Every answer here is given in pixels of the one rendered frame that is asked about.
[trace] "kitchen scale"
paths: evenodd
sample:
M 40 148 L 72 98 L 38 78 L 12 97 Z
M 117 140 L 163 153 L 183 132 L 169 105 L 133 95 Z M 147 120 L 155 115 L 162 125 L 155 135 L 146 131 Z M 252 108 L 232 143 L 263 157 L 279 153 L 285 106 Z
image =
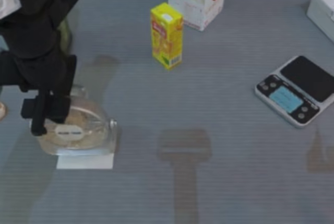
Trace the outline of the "kitchen scale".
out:
M 296 56 L 255 87 L 255 94 L 301 128 L 334 102 L 334 77 L 304 56 Z

